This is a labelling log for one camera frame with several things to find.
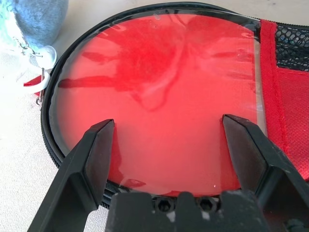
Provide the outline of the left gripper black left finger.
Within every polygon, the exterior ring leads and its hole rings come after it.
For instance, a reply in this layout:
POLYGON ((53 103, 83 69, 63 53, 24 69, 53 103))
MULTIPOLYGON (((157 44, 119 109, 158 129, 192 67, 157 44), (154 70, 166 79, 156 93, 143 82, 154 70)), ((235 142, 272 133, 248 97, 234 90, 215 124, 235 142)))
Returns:
POLYGON ((30 232, 82 232, 100 205, 110 169, 114 121, 91 126, 65 157, 30 232))

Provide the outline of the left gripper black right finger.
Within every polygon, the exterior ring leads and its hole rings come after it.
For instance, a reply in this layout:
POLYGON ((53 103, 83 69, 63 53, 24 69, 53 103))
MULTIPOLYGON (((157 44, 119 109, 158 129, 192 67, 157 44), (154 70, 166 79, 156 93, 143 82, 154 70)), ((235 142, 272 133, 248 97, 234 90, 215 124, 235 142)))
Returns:
POLYGON ((229 155, 242 190, 255 194, 272 232, 309 230, 309 185, 253 122, 223 115, 229 155))

